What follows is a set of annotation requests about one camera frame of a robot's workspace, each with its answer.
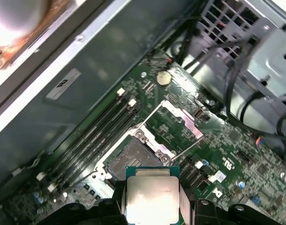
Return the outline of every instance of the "green circuit board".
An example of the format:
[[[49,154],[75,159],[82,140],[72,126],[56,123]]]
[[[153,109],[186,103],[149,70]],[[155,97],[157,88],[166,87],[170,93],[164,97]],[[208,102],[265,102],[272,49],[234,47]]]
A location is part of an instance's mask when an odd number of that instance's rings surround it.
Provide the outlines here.
[[[109,129],[102,142],[106,141],[106,145],[102,149],[100,147],[98,154],[90,157],[89,164],[86,164],[88,171],[94,169],[100,158],[123,134],[134,126],[140,126],[142,122],[154,135],[155,140],[175,155],[196,142],[196,136],[182,118],[176,117],[165,107],[159,107],[163,101],[169,101],[176,109],[185,110],[193,117],[196,128],[204,135],[204,139],[198,145],[190,148],[174,162],[175,165],[181,165],[184,160],[189,159],[190,162],[203,162],[206,166],[206,178],[203,177],[201,180],[203,186],[194,186],[194,195],[197,198],[211,200],[225,210],[234,203],[246,203],[281,224],[286,224],[286,183],[280,176],[286,170],[282,160],[264,145],[257,148],[252,134],[229,124],[223,116],[222,104],[179,65],[173,63],[167,69],[165,55],[156,57],[157,60],[146,59],[136,66],[58,147],[40,170],[48,174],[50,168],[55,165],[59,167],[59,158],[63,159],[63,154],[72,145],[76,149],[75,152],[77,149],[88,149],[94,145],[95,136],[83,133],[89,133],[88,127],[94,127],[93,123],[101,121],[98,116],[110,110],[107,106],[117,98],[117,91],[122,88],[127,99],[135,99],[139,108],[123,125],[115,125],[111,123],[111,119],[100,127],[98,135]],[[168,85],[162,86],[157,80],[157,75],[164,70],[169,72],[171,80]],[[106,158],[104,165],[111,167],[112,161],[132,140],[133,137],[126,137]],[[65,157],[71,158],[73,151],[71,152]],[[245,187],[239,187],[240,182],[243,182]],[[78,197],[76,190],[72,195]]]

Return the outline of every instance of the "capacitor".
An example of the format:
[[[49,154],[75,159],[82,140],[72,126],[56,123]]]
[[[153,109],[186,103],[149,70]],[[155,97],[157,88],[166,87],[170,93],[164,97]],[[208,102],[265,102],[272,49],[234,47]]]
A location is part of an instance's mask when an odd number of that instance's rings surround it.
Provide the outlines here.
[[[43,204],[44,198],[43,198],[43,197],[38,197],[38,198],[37,198],[37,202],[38,202],[39,204]]]
[[[202,160],[202,163],[203,163],[203,165],[205,165],[205,166],[208,166],[209,165],[209,162],[207,161],[207,160]]]
[[[36,191],[36,192],[32,193],[32,196],[34,196],[34,198],[37,199],[40,196],[40,194],[39,194],[39,192]]]
[[[259,196],[253,196],[252,197],[252,202],[255,204],[255,205],[259,205],[260,204],[260,198]]]
[[[42,208],[37,209],[37,214],[42,214],[44,210]]]
[[[240,189],[244,189],[245,186],[246,186],[246,184],[245,184],[244,181],[239,181],[239,180],[237,180],[237,181],[235,182],[235,184],[236,184],[236,186],[238,186]]]

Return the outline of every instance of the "ram slot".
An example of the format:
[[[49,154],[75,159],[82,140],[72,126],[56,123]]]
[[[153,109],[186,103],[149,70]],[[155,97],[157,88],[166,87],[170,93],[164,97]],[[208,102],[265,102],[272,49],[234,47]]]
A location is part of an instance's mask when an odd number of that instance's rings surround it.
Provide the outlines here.
[[[116,97],[115,99],[113,99],[107,106],[106,108],[94,119],[94,121],[83,131],[83,133],[76,138],[68,147],[68,149],[66,151],[64,151],[55,161],[54,168],[51,168],[51,170],[56,170],[56,168],[58,167],[58,165],[62,162],[65,161],[65,159],[63,158],[69,158],[67,157],[68,154],[71,151],[74,151],[75,149],[77,149],[77,145],[83,140],[85,139],[85,137],[91,132],[91,130],[95,127],[96,122],[98,122],[99,120],[102,120],[104,117],[104,112],[109,113],[112,110],[114,110],[118,105],[120,105],[121,103],[121,96]]]
[[[52,173],[52,177],[59,176],[59,172],[67,169],[69,166],[71,166],[72,161],[75,160],[75,158],[78,158],[78,156],[82,155],[82,150],[85,149],[85,147],[92,141],[92,138],[95,138],[98,134],[102,132],[104,127],[106,126],[109,121],[113,121],[117,119],[117,116],[122,112],[124,112],[124,109],[126,108],[127,104],[125,105],[119,105],[118,108],[115,108],[111,111],[109,111],[103,118],[100,119],[95,125],[94,125],[94,131],[91,132],[89,137],[86,139],[85,142],[83,142],[80,146],[77,145],[77,150],[69,157],[69,159],[63,163],[61,166],[59,166],[56,171]]]
[[[89,156],[91,153],[92,146],[96,146],[100,141],[102,141],[105,137],[105,135],[112,130],[112,124],[116,121],[120,121],[125,114],[127,114],[127,105],[125,105],[119,112],[116,114],[113,118],[111,118],[109,121],[106,121],[106,123],[103,123],[102,131],[100,131],[98,134],[93,136],[93,140],[88,140],[88,144],[84,148],[84,151],[77,157],[70,160],[70,163],[66,166],[66,170],[63,174],[59,175],[56,179],[56,182],[60,182],[62,179],[64,179],[66,176],[71,174],[75,167],[78,167],[79,164],[82,162],[83,159]]]
[[[113,137],[117,136],[121,131],[125,130],[126,128],[129,127],[129,124],[131,124],[131,120],[135,117],[137,111],[132,110],[131,112],[127,113],[127,115],[121,120],[120,123],[116,124],[113,128],[108,133],[107,139],[111,140]],[[108,142],[103,142],[99,147],[95,148],[92,152],[93,154],[86,159],[86,161],[83,163],[80,169],[77,170],[76,173],[74,173],[67,181],[65,184],[62,186],[62,189],[66,189],[70,186],[71,182],[73,182],[77,177],[79,177],[85,170],[86,168],[92,163],[92,159],[96,156],[97,153],[101,152],[103,148],[105,148],[108,145]]]

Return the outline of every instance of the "motherboard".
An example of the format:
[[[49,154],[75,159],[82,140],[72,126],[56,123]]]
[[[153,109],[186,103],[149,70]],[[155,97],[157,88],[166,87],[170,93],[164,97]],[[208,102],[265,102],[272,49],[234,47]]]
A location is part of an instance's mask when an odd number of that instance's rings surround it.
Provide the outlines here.
[[[127,166],[180,167],[189,198],[243,203],[286,224],[286,169],[223,104],[163,53],[148,55],[0,207],[32,224],[67,203],[111,197]]]

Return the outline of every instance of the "sata port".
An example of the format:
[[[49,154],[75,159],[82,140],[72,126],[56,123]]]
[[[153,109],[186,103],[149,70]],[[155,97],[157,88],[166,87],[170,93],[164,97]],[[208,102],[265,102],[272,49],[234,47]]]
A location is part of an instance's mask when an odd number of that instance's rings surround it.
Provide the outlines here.
[[[202,110],[202,109],[197,109],[197,110],[194,112],[193,116],[194,116],[195,118],[199,118],[199,117],[202,115],[202,113],[203,113],[203,110]]]

